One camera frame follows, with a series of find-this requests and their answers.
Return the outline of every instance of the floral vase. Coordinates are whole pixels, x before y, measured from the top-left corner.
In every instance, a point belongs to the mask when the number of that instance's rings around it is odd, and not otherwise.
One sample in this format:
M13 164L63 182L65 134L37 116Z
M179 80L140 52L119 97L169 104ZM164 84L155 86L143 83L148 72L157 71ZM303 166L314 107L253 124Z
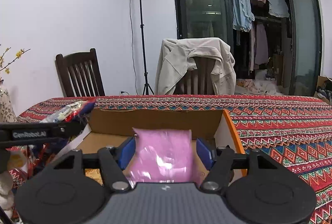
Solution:
M12 103L9 99L9 93L3 84L3 80L0 81L0 122L17 122Z

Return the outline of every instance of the yellow flower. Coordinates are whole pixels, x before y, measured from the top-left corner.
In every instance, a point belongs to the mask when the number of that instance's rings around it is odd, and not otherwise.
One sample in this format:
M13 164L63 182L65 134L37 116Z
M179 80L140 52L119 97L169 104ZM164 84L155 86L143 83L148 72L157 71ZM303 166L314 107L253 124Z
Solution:
M16 53L16 57L17 58L20 58L23 54L23 50L19 50L17 53Z

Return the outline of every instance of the light blue shirt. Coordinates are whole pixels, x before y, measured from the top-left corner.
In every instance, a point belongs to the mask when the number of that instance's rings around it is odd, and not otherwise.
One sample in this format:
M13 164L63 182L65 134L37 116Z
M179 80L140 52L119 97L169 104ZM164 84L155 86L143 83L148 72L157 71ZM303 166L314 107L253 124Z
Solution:
M255 16L251 13L250 0L233 1L233 28L239 31L249 32Z

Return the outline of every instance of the chair backrest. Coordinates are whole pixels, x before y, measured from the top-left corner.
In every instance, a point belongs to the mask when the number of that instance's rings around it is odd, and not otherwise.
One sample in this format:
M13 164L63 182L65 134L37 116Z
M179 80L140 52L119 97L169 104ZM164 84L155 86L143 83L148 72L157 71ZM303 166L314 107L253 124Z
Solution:
M176 84L175 95L214 95L211 71L215 60L206 57L194 57L197 69L187 73Z
M58 54L55 61L67 97L105 95L96 49L64 57L62 54Z

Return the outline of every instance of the patterned red tablecloth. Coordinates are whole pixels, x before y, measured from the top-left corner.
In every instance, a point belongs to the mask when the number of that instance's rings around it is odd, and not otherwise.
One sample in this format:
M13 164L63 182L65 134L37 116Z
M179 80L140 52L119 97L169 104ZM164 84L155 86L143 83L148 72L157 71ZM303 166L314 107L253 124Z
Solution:
M38 122L64 105L86 98L53 98L19 117ZM227 109L244 149L260 148L316 191L310 220L332 223L332 107L312 97L291 96L110 96L96 98L102 109Z

